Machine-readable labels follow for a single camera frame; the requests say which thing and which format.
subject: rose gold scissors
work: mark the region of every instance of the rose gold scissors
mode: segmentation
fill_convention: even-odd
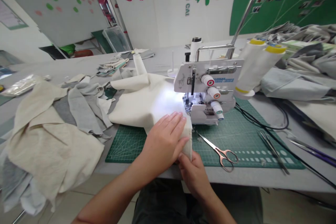
[[[218,147],[216,147],[213,143],[211,143],[208,139],[206,139],[204,136],[202,136],[200,133],[198,133],[197,132],[197,134],[208,144],[208,145],[210,145],[214,150],[215,150],[215,152],[217,152],[217,154],[219,155],[219,162],[221,163],[221,165],[222,165],[222,167],[223,167],[223,169],[224,170],[226,170],[227,172],[232,172],[233,171],[233,164],[234,163],[238,163],[238,158],[237,158],[237,156],[236,156],[236,154],[235,153],[233,153],[232,151],[230,151],[230,150],[221,150],[221,149],[219,149]],[[232,153],[234,156],[235,156],[235,158],[236,158],[236,160],[235,161],[232,161],[231,159],[229,159],[228,157],[227,157],[227,153],[228,152],[230,152],[230,153]],[[230,162],[230,164],[232,165],[232,169],[231,170],[228,170],[224,165],[223,165],[223,159],[226,159],[227,161],[229,161]]]

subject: table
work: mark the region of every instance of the table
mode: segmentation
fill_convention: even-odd
[[[231,41],[227,40],[220,42],[204,43],[203,45],[218,46],[230,42]],[[246,42],[246,39],[239,38],[236,41],[235,52],[239,53],[239,49],[243,48]],[[153,58],[145,59],[143,61],[144,65],[148,72],[162,75],[167,75],[167,70],[171,68],[172,51],[174,51],[175,68],[177,68],[179,64],[184,61],[184,53],[189,51],[185,49],[184,46],[156,48],[152,50],[156,53],[156,55]],[[224,53],[225,51],[214,51],[213,59],[216,59],[219,55]],[[51,82],[54,84],[59,84],[67,79],[65,77],[71,78],[80,73],[94,75],[96,73],[96,67],[98,66],[98,64],[102,64],[108,61],[113,55],[115,54],[104,54],[66,60],[62,59],[45,63],[15,65],[12,67],[12,69],[18,72],[3,80],[0,80],[0,84],[10,86],[16,81],[19,81],[20,79],[32,73],[37,75],[49,74],[52,76]],[[203,54],[200,55],[200,60],[204,60],[208,57],[209,53],[203,52]],[[130,61],[128,63],[128,67],[134,67],[133,61]],[[94,77],[92,81],[103,84],[108,81],[108,78]],[[23,98],[24,96],[17,97],[10,100],[3,106],[0,106],[0,125],[15,115],[16,108]],[[269,124],[279,125],[283,122],[284,117],[282,112],[279,111],[277,107],[275,107],[267,97],[257,94],[250,100],[250,103]],[[295,114],[292,114],[291,111],[288,112],[290,121],[289,127],[292,130],[293,134],[295,134],[301,141],[320,149],[328,155],[336,157],[335,149],[324,143],[324,141],[318,137],[318,134],[316,134],[316,132],[313,132],[310,128],[302,124]],[[117,132],[118,125],[113,125],[113,127],[115,129],[115,132]],[[280,132],[278,133],[278,135],[295,154],[300,156],[303,160],[309,163],[312,167],[322,173],[329,180],[336,183],[336,172],[332,166],[324,163],[323,161],[294,146],[286,138],[286,134],[284,132]],[[106,174],[120,174],[129,166],[129,164],[105,163],[105,158],[111,144],[111,140],[105,143],[104,152],[95,169],[95,172]],[[210,182],[325,193],[336,192],[333,187],[324,182],[322,179],[320,179],[308,169],[290,170],[290,176],[284,176],[280,169],[235,168],[234,172],[232,173],[227,173],[223,171],[220,167],[206,167],[205,169]],[[161,174],[160,177],[182,179],[177,166],[170,167],[166,172]]]

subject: forearm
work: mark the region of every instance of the forearm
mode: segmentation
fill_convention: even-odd
[[[214,191],[198,201],[210,224],[236,224],[236,221]]]
[[[118,223],[132,197],[147,183],[150,177],[144,174],[139,162],[133,162],[127,170],[106,185],[80,211],[73,224]]]

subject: blue label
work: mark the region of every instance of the blue label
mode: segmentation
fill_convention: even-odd
[[[215,83],[219,83],[219,82],[233,82],[234,79],[226,79],[226,78],[214,78]]]

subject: hand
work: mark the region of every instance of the hand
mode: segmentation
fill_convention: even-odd
[[[145,169],[149,179],[156,178],[167,170],[178,158],[188,137],[181,138],[186,124],[182,113],[174,112],[162,117],[150,130],[142,152],[135,162],[140,162],[139,167]]]
[[[214,191],[205,172],[201,156],[195,151],[192,152],[192,156],[192,161],[190,161],[186,155],[181,154],[178,158],[180,162],[178,166],[191,194],[197,200],[205,200]]]

